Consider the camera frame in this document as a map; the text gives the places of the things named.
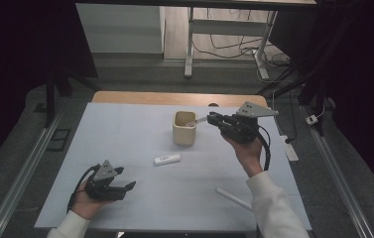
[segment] white tabletop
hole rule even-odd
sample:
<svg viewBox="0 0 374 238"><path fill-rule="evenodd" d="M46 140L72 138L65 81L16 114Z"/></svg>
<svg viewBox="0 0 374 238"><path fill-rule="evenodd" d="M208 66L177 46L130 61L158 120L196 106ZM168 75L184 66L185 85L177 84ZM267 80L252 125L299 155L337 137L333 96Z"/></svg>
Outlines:
<svg viewBox="0 0 374 238"><path fill-rule="evenodd" d="M231 115L237 107L89 103L35 227L57 227L65 217L69 196L82 174L108 160L115 168L125 168L111 185L124 186L133 180L137 184L124 200L106 205L92 220L90 228L254 231L253 213L214 190L220 186L251 201L246 174L233 149L221 138L219 130L206 122L197 125L192 146L176 145L172 140L172 121L180 110L193 111L199 118L209 111ZM294 210L310 230L274 119L260 118L259 124L271 136L270 176L286 190ZM173 154L181 154L180 163L154 166L155 158Z"/></svg>

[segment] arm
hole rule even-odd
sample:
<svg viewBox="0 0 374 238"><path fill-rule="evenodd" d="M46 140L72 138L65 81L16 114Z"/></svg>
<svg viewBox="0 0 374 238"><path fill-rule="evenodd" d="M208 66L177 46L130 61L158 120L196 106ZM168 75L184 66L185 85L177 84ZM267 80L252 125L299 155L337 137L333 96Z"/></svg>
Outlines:
<svg viewBox="0 0 374 238"><path fill-rule="evenodd" d="M78 189L75 202L59 227L51 229L48 238L81 238L84 237L91 218L105 204L112 201L91 199L84 191L85 182Z"/></svg>
<svg viewBox="0 0 374 238"><path fill-rule="evenodd" d="M255 139L250 144L238 144L224 137L235 150L236 157L248 175L248 187L253 200L252 209L258 227L265 238L309 237L301 220L292 210L288 195L276 186L260 165L261 142Z"/></svg>

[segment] white stick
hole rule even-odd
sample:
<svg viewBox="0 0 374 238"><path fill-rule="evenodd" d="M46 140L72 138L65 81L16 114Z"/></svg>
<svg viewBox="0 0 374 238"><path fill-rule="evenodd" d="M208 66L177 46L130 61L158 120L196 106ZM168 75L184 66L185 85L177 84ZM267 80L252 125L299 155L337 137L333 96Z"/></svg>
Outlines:
<svg viewBox="0 0 374 238"><path fill-rule="evenodd" d="M215 188L215 190L218 193L220 193L220 194L224 195L225 197L229 198L230 200L232 200L232 201L238 203L239 205L242 205L243 207L247 208L248 210L252 211L252 207L248 202L241 200L239 197L233 195L232 193L230 193L230 192L228 192L228 191L226 191L226 190L224 190L224 189L222 189L218 186Z"/></svg>

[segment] beige cup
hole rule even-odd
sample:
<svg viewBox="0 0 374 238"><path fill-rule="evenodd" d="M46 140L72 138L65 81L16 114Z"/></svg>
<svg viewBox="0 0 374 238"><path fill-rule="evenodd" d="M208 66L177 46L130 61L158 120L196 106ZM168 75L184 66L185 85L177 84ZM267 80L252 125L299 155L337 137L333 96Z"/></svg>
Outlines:
<svg viewBox="0 0 374 238"><path fill-rule="evenodd" d="M174 142L182 146L190 146L195 141L196 125L187 126L188 122L196 120L196 114L189 111L177 111L174 115Z"/></svg>

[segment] hand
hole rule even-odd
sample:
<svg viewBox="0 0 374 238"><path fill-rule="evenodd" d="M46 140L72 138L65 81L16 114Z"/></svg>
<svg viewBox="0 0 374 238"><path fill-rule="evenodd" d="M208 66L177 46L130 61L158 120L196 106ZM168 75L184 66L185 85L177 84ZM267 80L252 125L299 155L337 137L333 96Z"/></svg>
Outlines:
<svg viewBox="0 0 374 238"><path fill-rule="evenodd" d="M113 201L100 201L90 198L84 191L86 180L78 188L72 211L84 219L91 220L97 211L104 205Z"/></svg>
<svg viewBox="0 0 374 238"><path fill-rule="evenodd" d="M243 170L246 172L249 178L263 171L260 164L263 146L258 138L255 138L253 142L248 144L239 144L223 134L221 134L221 136L233 147L236 153L236 158L242 165Z"/></svg>

